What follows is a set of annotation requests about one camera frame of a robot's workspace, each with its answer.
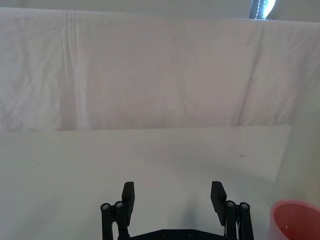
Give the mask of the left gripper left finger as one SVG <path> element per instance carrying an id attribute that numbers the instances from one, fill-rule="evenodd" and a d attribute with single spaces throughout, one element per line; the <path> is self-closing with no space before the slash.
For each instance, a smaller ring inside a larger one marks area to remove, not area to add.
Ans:
<path id="1" fill-rule="evenodd" d="M 117 224 L 118 240 L 129 240 L 128 226 L 135 202 L 134 182 L 128 181 L 124 184 L 121 200 L 114 205 L 103 203 L 100 206 L 102 239 L 113 240 L 113 223 Z"/>

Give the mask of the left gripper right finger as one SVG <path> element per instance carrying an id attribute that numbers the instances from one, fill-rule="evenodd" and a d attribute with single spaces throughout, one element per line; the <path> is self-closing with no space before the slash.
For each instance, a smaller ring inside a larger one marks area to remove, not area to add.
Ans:
<path id="1" fill-rule="evenodd" d="M 220 224 L 224 227 L 226 240 L 253 240 L 250 205 L 246 202 L 236 204 L 227 200 L 227 194 L 220 181 L 211 183 L 210 199 Z"/>

